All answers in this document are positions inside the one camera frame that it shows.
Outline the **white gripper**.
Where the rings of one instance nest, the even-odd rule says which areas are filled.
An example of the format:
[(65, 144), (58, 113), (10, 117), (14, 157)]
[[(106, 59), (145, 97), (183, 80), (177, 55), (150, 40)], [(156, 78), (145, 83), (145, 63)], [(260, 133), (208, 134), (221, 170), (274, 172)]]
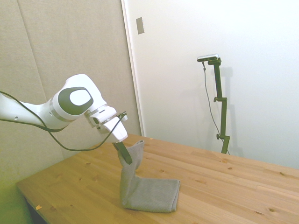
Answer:
[(127, 113), (116, 115), (115, 112), (96, 112), (88, 114), (87, 120), (92, 127), (97, 128), (102, 138), (107, 142), (112, 142), (116, 151), (119, 151), (127, 164), (131, 164), (132, 158), (122, 141), (128, 137), (128, 133), (122, 123), (122, 119), (127, 120)]

